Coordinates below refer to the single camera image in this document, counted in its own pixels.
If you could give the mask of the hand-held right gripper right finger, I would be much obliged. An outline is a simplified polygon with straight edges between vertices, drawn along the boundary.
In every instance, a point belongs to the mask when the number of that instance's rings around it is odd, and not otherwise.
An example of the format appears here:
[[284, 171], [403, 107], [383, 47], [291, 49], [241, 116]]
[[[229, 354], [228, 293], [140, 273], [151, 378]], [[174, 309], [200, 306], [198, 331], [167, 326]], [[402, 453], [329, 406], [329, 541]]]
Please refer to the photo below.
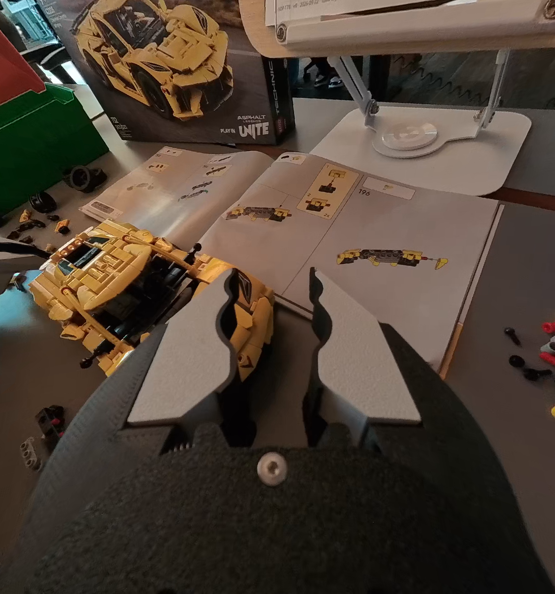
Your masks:
[[344, 425], [362, 446], [373, 424], [419, 426], [422, 417], [377, 318], [339, 285], [310, 269], [312, 354], [308, 445], [330, 424]]

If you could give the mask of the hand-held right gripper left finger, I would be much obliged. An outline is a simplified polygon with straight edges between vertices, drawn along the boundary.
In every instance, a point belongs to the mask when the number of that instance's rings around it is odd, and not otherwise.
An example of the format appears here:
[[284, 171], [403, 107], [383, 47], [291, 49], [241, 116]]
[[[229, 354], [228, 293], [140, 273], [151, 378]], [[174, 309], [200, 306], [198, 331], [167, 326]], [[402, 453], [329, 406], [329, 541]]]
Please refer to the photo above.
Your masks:
[[236, 377], [238, 275], [227, 269], [166, 324], [127, 422], [196, 429], [222, 422], [219, 395]]

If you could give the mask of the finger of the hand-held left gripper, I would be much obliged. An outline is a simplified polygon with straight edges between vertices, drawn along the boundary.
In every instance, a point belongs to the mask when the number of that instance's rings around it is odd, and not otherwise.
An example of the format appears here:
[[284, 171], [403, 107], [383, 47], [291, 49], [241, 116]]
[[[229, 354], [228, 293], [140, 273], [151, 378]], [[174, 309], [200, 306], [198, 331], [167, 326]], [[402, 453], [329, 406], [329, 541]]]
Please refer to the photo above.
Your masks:
[[33, 245], [0, 237], [0, 294], [16, 273], [38, 270], [50, 254]]

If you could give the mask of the yellow toy brick car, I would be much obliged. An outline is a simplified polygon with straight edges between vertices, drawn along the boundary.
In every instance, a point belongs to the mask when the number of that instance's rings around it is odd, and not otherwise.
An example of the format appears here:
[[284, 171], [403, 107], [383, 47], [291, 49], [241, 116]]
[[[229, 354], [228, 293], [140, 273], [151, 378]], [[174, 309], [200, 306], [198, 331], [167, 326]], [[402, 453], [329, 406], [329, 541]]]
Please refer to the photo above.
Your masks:
[[35, 303], [61, 326], [60, 337], [79, 341], [106, 376], [233, 266], [186, 252], [146, 229], [107, 219], [68, 241], [29, 284]]

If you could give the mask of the black brick beam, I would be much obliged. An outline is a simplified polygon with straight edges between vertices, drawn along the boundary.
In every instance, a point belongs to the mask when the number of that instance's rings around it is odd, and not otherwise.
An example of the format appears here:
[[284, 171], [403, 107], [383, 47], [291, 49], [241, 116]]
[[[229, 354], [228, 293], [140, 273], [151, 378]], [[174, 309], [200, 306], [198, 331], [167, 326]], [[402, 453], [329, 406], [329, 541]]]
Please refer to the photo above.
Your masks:
[[42, 443], [51, 454], [66, 431], [65, 409], [59, 405], [44, 407], [36, 414], [36, 422], [41, 431]]

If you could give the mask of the grey brick beam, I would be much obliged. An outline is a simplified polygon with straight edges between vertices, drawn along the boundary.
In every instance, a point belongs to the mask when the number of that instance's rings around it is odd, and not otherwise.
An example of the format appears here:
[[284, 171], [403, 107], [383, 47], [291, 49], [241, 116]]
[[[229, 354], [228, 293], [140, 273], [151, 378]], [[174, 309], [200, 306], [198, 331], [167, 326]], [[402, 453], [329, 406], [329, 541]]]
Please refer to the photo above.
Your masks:
[[34, 437], [28, 437], [20, 444], [20, 455], [24, 466], [32, 471], [39, 471], [42, 468], [41, 458], [36, 452], [34, 446]]

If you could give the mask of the grey desk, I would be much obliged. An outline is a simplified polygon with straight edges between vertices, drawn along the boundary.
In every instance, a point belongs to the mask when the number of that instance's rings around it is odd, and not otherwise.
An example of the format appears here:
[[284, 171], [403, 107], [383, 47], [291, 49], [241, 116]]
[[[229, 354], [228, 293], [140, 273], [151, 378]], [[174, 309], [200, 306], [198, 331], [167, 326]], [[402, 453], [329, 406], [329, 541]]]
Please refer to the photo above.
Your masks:
[[[517, 351], [540, 368], [541, 323], [555, 317], [555, 111], [527, 110], [524, 155], [498, 193], [504, 211], [467, 312], [446, 382], [470, 410], [501, 459], [542, 562], [555, 583], [555, 386], [530, 382], [508, 364]], [[59, 332], [31, 295], [0, 295], [0, 567], [12, 555], [39, 472], [20, 444], [38, 441], [35, 413], [59, 404], [70, 417], [103, 381], [79, 369], [80, 345]]]

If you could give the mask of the pile of yellow black brick pieces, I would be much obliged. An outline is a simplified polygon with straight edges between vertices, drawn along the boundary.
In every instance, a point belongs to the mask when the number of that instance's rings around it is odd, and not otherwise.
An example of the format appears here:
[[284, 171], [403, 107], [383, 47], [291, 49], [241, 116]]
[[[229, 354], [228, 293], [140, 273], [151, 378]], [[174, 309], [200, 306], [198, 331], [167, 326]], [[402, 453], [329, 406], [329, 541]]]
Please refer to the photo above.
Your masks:
[[58, 211], [39, 213], [24, 209], [7, 223], [0, 235], [52, 254], [79, 231], [71, 219]]

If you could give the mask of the green plastic bin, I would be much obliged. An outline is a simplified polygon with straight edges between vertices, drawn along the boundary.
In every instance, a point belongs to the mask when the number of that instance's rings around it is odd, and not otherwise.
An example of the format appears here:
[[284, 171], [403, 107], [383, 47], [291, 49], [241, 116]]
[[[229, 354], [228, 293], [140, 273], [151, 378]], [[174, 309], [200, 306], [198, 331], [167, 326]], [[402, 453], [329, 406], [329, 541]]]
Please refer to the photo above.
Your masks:
[[0, 105], [0, 215], [109, 148], [73, 91], [46, 84]]

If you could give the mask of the open instruction booklet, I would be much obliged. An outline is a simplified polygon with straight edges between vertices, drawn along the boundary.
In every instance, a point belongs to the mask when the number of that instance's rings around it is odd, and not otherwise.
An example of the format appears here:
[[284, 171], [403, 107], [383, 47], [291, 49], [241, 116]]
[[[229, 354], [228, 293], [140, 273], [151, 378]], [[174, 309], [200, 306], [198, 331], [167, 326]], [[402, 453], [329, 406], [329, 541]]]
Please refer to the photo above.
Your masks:
[[311, 316], [322, 272], [439, 371], [499, 217], [494, 200], [399, 185], [334, 160], [165, 146], [80, 207], [202, 251]]

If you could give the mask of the red plastic bin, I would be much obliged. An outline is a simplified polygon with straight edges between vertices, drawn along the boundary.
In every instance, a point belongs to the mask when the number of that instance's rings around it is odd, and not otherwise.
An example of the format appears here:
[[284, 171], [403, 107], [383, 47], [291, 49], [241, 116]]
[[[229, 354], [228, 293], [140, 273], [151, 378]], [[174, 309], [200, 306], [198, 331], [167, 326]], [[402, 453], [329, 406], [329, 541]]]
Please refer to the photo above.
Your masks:
[[0, 105], [28, 91], [45, 90], [44, 82], [0, 31]]

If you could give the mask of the wooden book stand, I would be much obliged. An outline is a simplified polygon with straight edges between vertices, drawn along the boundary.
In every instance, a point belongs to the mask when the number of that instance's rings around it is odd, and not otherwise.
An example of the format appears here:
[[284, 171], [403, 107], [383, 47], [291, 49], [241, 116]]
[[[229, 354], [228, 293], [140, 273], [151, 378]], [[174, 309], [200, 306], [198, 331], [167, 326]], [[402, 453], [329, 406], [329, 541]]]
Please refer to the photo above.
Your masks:
[[[253, 47], [269, 58], [323, 56], [357, 108], [312, 154], [412, 187], [485, 196], [503, 186], [531, 129], [496, 115], [512, 49], [555, 48], [555, 1], [447, 1], [265, 25], [265, 1], [239, 1]], [[475, 110], [393, 107], [374, 98], [352, 55], [496, 50], [489, 99]]]

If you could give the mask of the toy car box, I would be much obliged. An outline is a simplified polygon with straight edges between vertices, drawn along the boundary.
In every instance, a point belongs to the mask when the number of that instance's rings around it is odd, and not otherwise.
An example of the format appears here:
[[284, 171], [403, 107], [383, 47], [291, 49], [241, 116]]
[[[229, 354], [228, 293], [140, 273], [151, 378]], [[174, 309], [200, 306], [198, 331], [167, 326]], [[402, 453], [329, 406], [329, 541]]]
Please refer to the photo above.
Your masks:
[[284, 58], [259, 54], [238, 1], [43, 1], [119, 136], [277, 145], [295, 130]]

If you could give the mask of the printed instruction sheet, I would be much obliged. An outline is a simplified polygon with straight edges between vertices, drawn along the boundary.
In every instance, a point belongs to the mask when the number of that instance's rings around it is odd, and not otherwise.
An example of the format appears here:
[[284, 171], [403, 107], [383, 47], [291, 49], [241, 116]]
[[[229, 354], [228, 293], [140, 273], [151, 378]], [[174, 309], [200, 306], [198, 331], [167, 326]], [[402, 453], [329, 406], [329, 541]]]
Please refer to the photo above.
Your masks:
[[421, 8], [432, 3], [445, 4], [447, 1], [265, 1], [265, 25], [331, 17], [354, 15], [383, 10]]

